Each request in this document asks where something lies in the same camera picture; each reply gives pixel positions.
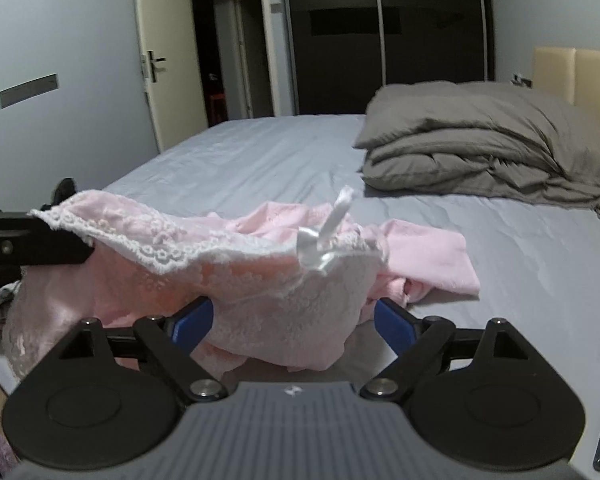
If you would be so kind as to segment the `pink lace nightgown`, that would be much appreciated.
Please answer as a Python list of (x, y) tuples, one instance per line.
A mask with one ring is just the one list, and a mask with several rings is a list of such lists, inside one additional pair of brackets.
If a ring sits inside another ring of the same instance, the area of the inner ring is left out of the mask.
[(457, 232), (350, 216), (352, 188), (318, 206), (267, 202), (246, 216), (180, 218), (130, 198), (84, 191), (46, 211), (54, 233), (91, 248), (81, 264), (27, 266), (2, 335), (26, 376), (82, 318), (122, 327), (206, 296), (213, 325), (192, 357), (214, 376), (250, 359), (326, 370), (376, 301), (406, 306), (440, 289), (480, 290)]

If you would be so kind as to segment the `black garment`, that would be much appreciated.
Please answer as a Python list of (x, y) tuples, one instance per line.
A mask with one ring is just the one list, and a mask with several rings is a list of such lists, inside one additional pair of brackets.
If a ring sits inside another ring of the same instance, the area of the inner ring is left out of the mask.
[(76, 195), (76, 181), (73, 178), (62, 179), (54, 189), (50, 202), (42, 205), (40, 209), (42, 211), (50, 210), (73, 195)]

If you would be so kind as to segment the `light blue bed sheet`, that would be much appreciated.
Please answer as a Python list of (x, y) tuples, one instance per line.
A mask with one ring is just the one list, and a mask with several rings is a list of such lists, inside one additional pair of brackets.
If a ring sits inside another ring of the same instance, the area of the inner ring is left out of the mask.
[(366, 191), (362, 152), (353, 146), (358, 116), (238, 120), (159, 152), (129, 122), (85, 127), (69, 122), (51, 134), (32, 125), (0, 126), (0, 209), (47, 203), (57, 183), (102, 188), (166, 214), (214, 211), (234, 218), (262, 203), (318, 205), (355, 189), (352, 216), (364, 224), (403, 219), (466, 238), (478, 298), (442, 292), (414, 309), (460, 326), (512, 322), (570, 386), (586, 409), (573, 465), (594, 478), (600, 435), (600, 219), (587, 209), (528, 205), (475, 196), (399, 196)]

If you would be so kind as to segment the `grey folded duvet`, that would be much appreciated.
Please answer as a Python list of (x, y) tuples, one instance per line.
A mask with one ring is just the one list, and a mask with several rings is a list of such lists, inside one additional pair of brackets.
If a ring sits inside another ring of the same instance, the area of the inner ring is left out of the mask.
[(507, 198), (600, 217), (600, 121), (559, 96), (496, 82), (389, 84), (353, 145), (378, 192)]

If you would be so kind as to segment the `cream room door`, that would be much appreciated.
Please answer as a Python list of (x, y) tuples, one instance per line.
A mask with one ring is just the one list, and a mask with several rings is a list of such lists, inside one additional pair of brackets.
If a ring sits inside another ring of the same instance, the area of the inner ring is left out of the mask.
[(208, 128), (192, 0), (135, 0), (145, 93), (162, 152)]

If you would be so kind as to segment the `cream padded headboard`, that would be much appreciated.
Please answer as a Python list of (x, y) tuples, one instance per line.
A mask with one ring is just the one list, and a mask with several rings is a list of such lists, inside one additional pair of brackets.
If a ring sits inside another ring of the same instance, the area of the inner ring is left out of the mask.
[(532, 86), (588, 110), (600, 121), (600, 51), (535, 47)]

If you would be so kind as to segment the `dark sliding wardrobe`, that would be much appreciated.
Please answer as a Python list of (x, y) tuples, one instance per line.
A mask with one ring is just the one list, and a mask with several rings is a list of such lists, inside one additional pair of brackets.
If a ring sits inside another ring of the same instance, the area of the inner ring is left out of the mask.
[(362, 114), (387, 84), (490, 81), (492, 0), (284, 0), (294, 111)]

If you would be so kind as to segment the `grey wall plate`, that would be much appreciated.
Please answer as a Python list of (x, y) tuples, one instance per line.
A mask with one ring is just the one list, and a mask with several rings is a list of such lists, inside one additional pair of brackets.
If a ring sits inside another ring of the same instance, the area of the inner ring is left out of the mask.
[(56, 74), (50, 74), (17, 84), (16, 86), (0, 91), (0, 107), (4, 110), (6, 107), (57, 90), (58, 87), (58, 77)]

